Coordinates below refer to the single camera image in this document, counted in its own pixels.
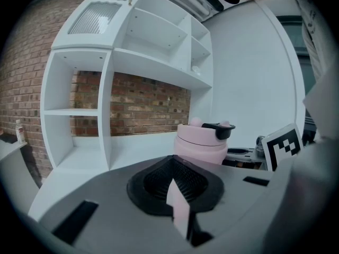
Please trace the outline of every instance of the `white shelf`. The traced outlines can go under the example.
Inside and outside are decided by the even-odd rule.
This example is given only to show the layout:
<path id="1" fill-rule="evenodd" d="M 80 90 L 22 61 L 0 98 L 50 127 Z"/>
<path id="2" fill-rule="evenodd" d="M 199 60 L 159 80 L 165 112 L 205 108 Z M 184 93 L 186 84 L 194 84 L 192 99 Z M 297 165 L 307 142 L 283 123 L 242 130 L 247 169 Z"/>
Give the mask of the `white shelf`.
<path id="1" fill-rule="evenodd" d="M 19 143 L 17 141 L 13 144 L 10 144 L 0 140 L 0 161 L 4 160 L 6 157 L 10 156 L 16 150 L 21 149 L 25 145 L 27 145 L 27 142 Z"/>
<path id="2" fill-rule="evenodd" d="M 109 10 L 113 4 L 119 7 L 115 15 Z M 93 13 L 87 11 L 83 25 L 70 34 L 91 5 Z M 66 172 L 99 173 L 109 170 L 112 163 L 116 168 L 172 153 L 173 141 L 162 147 L 162 141 L 153 144 L 146 135 L 133 136 L 121 148 L 111 138 L 114 72 L 159 80 L 193 93 L 211 88 L 212 62 L 208 30 L 168 0 L 83 1 L 59 31 L 42 82 L 41 127 L 52 166 Z M 202 74 L 192 72 L 192 65 L 199 65 Z M 68 108 L 74 71 L 102 73 L 97 109 Z M 72 137 L 70 116 L 96 116 L 99 136 Z"/>
<path id="3" fill-rule="evenodd" d="M 169 0 L 139 0 L 136 8 L 153 13 L 175 25 L 179 25 L 188 15 L 185 10 Z"/>
<path id="4" fill-rule="evenodd" d="M 43 113 L 44 115 L 56 115 L 56 116 L 97 116 L 97 109 L 69 108 L 69 109 L 45 110 Z"/>
<path id="5" fill-rule="evenodd" d="M 192 17 L 192 36 L 199 41 L 207 33 L 209 33 L 208 29 L 196 18 Z"/>
<path id="6" fill-rule="evenodd" d="M 192 37 L 192 61 L 198 61 L 211 53 L 198 40 Z"/>
<path id="7" fill-rule="evenodd" d="M 58 170 L 76 171 L 78 173 L 104 172 L 107 171 L 107 164 L 102 159 L 100 149 L 73 147 L 59 164 Z"/>
<path id="8" fill-rule="evenodd" d="M 113 59 L 117 72 L 155 79 L 187 89 L 211 87 L 198 76 L 192 76 L 190 72 L 174 68 L 159 59 L 141 53 L 115 48 Z"/>
<path id="9" fill-rule="evenodd" d="M 121 47 L 175 63 L 175 55 L 187 33 L 173 23 L 140 9 L 134 9 Z"/>

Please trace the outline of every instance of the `red brick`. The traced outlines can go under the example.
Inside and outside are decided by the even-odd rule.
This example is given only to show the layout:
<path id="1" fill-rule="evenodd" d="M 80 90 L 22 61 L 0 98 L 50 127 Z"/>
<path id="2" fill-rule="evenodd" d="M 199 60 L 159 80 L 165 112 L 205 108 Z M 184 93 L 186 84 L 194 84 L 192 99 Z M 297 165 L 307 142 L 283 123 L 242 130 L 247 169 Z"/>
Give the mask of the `red brick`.
<path id="1" fill-rule="evenodd" d="M 150 119 L 169 119 L 171 116 L 169 114 L 151 114 L 149 116 Z"/>
<path id="2" fill-rule="evenodd" d="M 135 118 L 138 120 L 146 120 L 149 118 L 149 113 L 135 113 Z"/>
<path id="3" fill-rule="evenodd" d="M 74 127 L 70 128 L 70 132 L 73 135 L 84 135 L 86 133 L 86 128 Z"/>
<path id="4" fill-rule="evenodd" d="M 166 120 L 155 120 L 155 125 L 166 125 Z"/>
<path id="5" fill-rule="evenodd" d="M 30 86 L 31 85 L 31 80 L 29 79 L 29 80 L 25 80 L 24 82 L 23 82 L 23 86 L 24 87 L 28 87 L 28 86 Z"/>
<path id="6" fill-rule="evenodd" d="M 100 84 L 100 77 L 89 77 L 87 83 L 90 85 L 98 86 Z"/>
<path id="7" fill-rule="evenodd" d="M 168 132 L 171 131 L 171 126 L 149 126 L 148 132 Z"/>
<path id="8" fill-rule="evenodd" d="M 41 126 L 31 125 L 30 126 L 30 131 L 31 132 L 41 132 Z"/>
<path id="9" fill-rule="evenodd" d="M 159 101 L 167 101 L 168 100 L 168 96 L 166 96 L 166 95 L 157 95 L 157 99 Z"/>
<path id="10" fill-rule="evenodd" d="M 127 111 L 137 111 L 137 112 L 152 112 L 153 109 L 150 106 L 126 106 Z"/>
<path id="11" fill-rule="evenodd" d="M 90 92 L 91 86 L 89 86 L 89 85 L 79 85 L 78 91 L 79 92 Z"/>
<path id="12" fill-rule="evenodd" d="M 154 125 L 154 120 L 126 120 L 126 126 L 150 126 Z"/>
<path id="13" fill-rule="evenodd" d="M 20 88 L 20 94 L 32 94 L 32 93 L 33 93 L 33 88 L 31 87 Z"/>
<path id="14" fill-rule="evenodd" d="M 153 86 L 150 84 L 136 84 L 136 89 L 141 91 L 152 91 Z"/>
<path id="15" fill-rule="evenodd" d="M 33 87 L 33 93 L 40 93 L 41 92 L 41 86 Z"/>
<path id="16" fill-rule="evenodd" d="M 124 120 L 111 120 L 111 126 L 113 127 L 123 127 Z"/>
<path id="17" fill-rule="evenodd" d="M 31 80 L 31 86 L 41 85 L 42 84 L 42 78 L 34 78 Z"/>
<path id="18" fill-rule="evenodd" d="M 40 103 L 32 103 L 32 109 L 40 109 Z"/>
<path id="19" fill-rule="evenodd" d="M 77 92 L 78 91 L 78 84 L 72 84 L 70 87 L 71 92 Z"/>
<path id="20" fill-rule="evenodd" d="M 49 57 L 49 56 L 44 56 L 44 57 L 42 57 L 42 58 L 41 58 L 41 62 L 47 62 L 48 57 Z"/>
<path id="21" fill-rule="evenodd" d="M 127 93 L 127 89 L 125 87 L 116 87 L 116 86 L 112 87 L 112 94 L 126 95 L 126 93 Z"/>
<path id="22" fill-rule="evenodd" d="M 86 134 L 98 136 L 97 128 L 86 128 Z"/>
<path id="23" fill-rule="evenodd" d="M 112 111 L 123 111 L 124 105 L 122 105 L 122 104 L 111 104 L 111 110 Z"/>
<path id="24" fill-rule="evenodd" d="M 38 70 L 36 77 L 43 77 L 44 71 L 43 70 Z"/>
<path id="25" fill-rule="evenodd" d="M 74 75 L 72 78 L 72 82 L 78 84 L 86 84 L 87 83 L 87 76 L 76 76 Z"/>
<path id="26" fill-rule="evenodd" d="M 33 72 L 28 72 L 26 74 L 22 75 L 22 80 L 27 80 L 27 79 L 33 79 L 36 76 L 37 72 L 33 71 Z"/>
<path id="27" fill-rule="evenodd" d="M 134 133 L 146 133 L 147 127 L 134 127 Z"/>
<path id="28" fill-rule="evenodd" d="M 166 124 L 173 125 L 173 124 L 181 124 L 181 120 L 167 120 Z"/>

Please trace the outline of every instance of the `pink bottle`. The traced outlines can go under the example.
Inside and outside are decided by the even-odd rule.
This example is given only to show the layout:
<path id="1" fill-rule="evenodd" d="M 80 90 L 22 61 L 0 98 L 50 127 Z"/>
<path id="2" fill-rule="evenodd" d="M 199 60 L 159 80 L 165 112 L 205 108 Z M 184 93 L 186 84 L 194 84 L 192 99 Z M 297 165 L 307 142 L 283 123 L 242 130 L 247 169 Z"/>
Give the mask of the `pink bottle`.
<path id="1" fill-rule="evenodd" d="M 229 122 L 202 123 L 195 117 L 190 125 L 178 125 L 174 154 L 221 165 L 227 154 L 227 139 L 235 126 Z"/>

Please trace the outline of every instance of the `white panel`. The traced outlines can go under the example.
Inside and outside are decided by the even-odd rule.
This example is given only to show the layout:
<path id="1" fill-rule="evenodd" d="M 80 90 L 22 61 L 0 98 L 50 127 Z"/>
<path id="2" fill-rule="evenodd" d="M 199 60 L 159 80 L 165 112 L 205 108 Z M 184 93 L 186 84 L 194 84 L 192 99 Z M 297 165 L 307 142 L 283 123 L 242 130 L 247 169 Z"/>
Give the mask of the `white panel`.
<path id="1" fill-rule="evenodd" d="M 192 38 L 192 62 L 200 60 L 210 55 L 207 50 L 198 40 Z"/>
<path id="2" fill-rule="evenodd" d="M 92 173 L 71 173 L 59 171 L 59 169 L 52 170 L 35 197 L 28 215 L 39 221 L 55 203 L 97 174 L 99 173 L 96 171 Z"/>
<path id="3" fill-rule="evenodd" d="M 178 25 L 188 14 L 169 0 L 139 0 L 137 8 L 151 12 Z"/>
<path id="4" fill-rule="evenodd" d="M 63 24 L 58 35 L 56 36 L 52 49 L 61 49 L 61 48 L 76 48 L 76 47 L 92 47 L 92 48 L 105 48 L 112 49 L 116 36 L 119 33 L 119 30 L 124 23 L 125 18 L 128 16 L 130 11 L 133 10 L 135 4 L 138 0 L 85 0 L 83 1 L 77 9 L 75 9 L 67 21 Z M 103 14 L 103 17 L 112 18 L 110 22 L 107 22 L 108 19 L 97 19 L 98 22 L 101 22 L 106 27 L 102 34 L 68 34 L 73 25 L 79 20 L 80 16 L 84 14 L 87 7 L 90 3 L 116 3 L 121 4 L 119 10 L 114 14 L 114 10 L 107 11 Z M 87 20 L 94 17 L 93 15 L 89 16 L 87 14 Z M 93 27 L 97 26 L 96 22 L 91 22 Z M 93 27 L 86 28 L 85 31 L 94 32 Z"/>
<path id="5" fill-rule="evenodd" d="M 263 2 L 275 16 L 300 16 L 296 0 L 258 0 Z"/>
<path id="6" fill-rule="evenodd" d="M 69 109 L 55 109 L 46 110 L 44 115 L 58 115 L 58 116 L 97 116 L 97 109 L 85 108 L 69 108 Z"/>
<path id="7" fill-rule="evenodd" d="M 179 27 L 188 35 L 184 41 L 171 51 L 170 63 L 175 67 L 188 71 L 191 67 L 191 16 L 187 15 L 179 24 Z"/>
<path id="8" fill-rule="evenodd" d="M 300 66 L 291 66 L 295 52 L 287 49 L 283 27 L 270 18 L 249 2 L 204 23 L 214 56 L 212 119 L 237 127 L 228 140 L 232 147 L 253 148 L 259 135 L 295 122 L 296 112 L 305 114 L 297 109 L 296 91 L 302 94 L 304 86 L 295 83 L 295 76 L 302 77 Z"/>
<path id="9" fill-rule="evenodd" d="M 143 76 L 187 89 L 210 87 L 190 72 L 184 72 L 160 60 L 140 53 L 115 48 L 114 68 L 117 72 Z"/>
<path id="10" fill-rule="evenodd" d="M 266 16 L 270 18 L 286 50 L 295 88 L 295 123 L 298 126 L 300 136 L 302 136 L 305 127 L 306 114 L 306 108 L 302 102 L 305 98 L 305 84 L 298 56 L 295 52 L 295 48 L 290 40 L 290 37 L 287 35 L 286 30 L 281 25 L 279 20 L 274 16 L 273 12 L 265 5 L 263 1 L 257 1 L 257 4 L 265 12 Z"/>
<path id="11" fill-rule="evenodd" d="M 69 116 L 41 116 L 43 140 L 49 160 L 56 168 L 73 148 Z"/>
<path id="12" fill-rule="evenodd" d="M 113 151 L 110 169 L 172 155 L 175 137 L 176 132 L 112 137 Z"/>
<path id="13" fill-rule="evenodd" d="M 107 56 L 104 69 L 101 74 L 98 99 L 98 131 L 99 142 L 102 151 L 102 159 L 105 160 L 105 167 L 111 162 L 111 128 L 110 128 L 110 112 L 111 112 L 111 90 L 113 83 L 114 69 L 112 52 Z"/>
<path id="14" fill-rule="evenodd" d="M 131 13 L 127 34 L 167 50 L 171 50 L 187 35 L 169 21 L 139 9 L 134 9 Z"/>
<path id="15" fill-rule="evenodd" d="M 196 18 L 192 17 L 192 36 L 200 40 L 208 33 L 208 29 Z"/>
<path id="16" fill-rule="evenodd" d="M 211 118 L 213 88 L 202 88 L 191 91 L 190 117 L 199 117 L 203 122 L 216 123 Z"/>
<path id="17" fill-rule="evenodd" d="M 91 48 L 71 48 L 56 51 L 56 55 L 72 70 L 102 71 L 108 51 Z"/>
<path id="18" fill-rule="evenodd" d="M 51 52 L 41 86 L 40 109 L 60 109 L 69 106 L 69 93 L 74 68 Z"/>
<path id="19" fill-rule="evenodd" d="M 13 151 L 5 159 L 0 160 L 1 184 L 13 203 L 13 206 L 24 214 L 28 214 L 31 204 L 39 189 L 22 158 L 19 148 L 21 144 L 18 144 L 18 142 L 9 144 L 0 141 L 1 151 L 2 146 L 7 148 L 14 147 L 15 151 Z"/>
<path id="20" fill-rule="evenodd" d="M 65 155 L 58 170 L 73 173 L 105 172 L 108 168 L 102 156 L 98 148 L 73 147 Z"/>
<path id="21" fill-rule="evenodd" d="M 99 137 L 72 137 L 75 147 L 100 149 Z"/>
<path id="22" fill-rule="evenodd" d="M 170 62 L 171 52 L 167 49 L 159 47 L 146 40 L 133 38 L 129 35 L 125 36 L 122 48 L 144 54 L 146 56 L 154 57 L 155 59 L 162 60 L 163 62 Z"/>
<path id="23" fill-rule="evenodd" d="M 205 36 L 200 39 L 201 44 L 209 51 L 212 52 L 212 42 L 211 42 L 211 34 L 208 32 Z"/>

